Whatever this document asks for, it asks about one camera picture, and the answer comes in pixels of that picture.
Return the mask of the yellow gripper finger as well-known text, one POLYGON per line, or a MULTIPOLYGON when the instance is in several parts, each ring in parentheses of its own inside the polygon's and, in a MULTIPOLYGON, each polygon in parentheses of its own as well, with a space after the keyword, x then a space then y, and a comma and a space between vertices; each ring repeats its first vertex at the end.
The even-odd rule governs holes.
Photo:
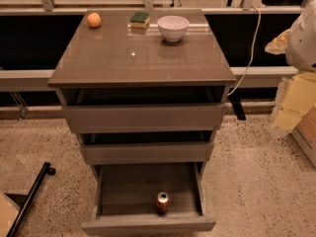
POLYGON ((271 40, 265 47, 265 52, 269 54, 279 55, 286 54, 287 39, 290 29, 280 33, 277 37, 271 40))
POLYGON ((316 74, 298 73, 291 78, 283 77, 276 91, 269 126, 272 137, 287 136, 316 104, 316 74))

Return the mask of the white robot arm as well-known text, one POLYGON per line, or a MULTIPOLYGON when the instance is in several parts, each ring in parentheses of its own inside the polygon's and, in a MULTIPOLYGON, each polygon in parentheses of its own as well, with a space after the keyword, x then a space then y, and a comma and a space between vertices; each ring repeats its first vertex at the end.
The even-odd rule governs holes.
POLYGON ((265 47, 270 54, 284 54, 295 76, 282 78, 276 91, 270 133, 284 137, 291 133, 316 104, 316 1, 312 1, 292 26, 265 47))

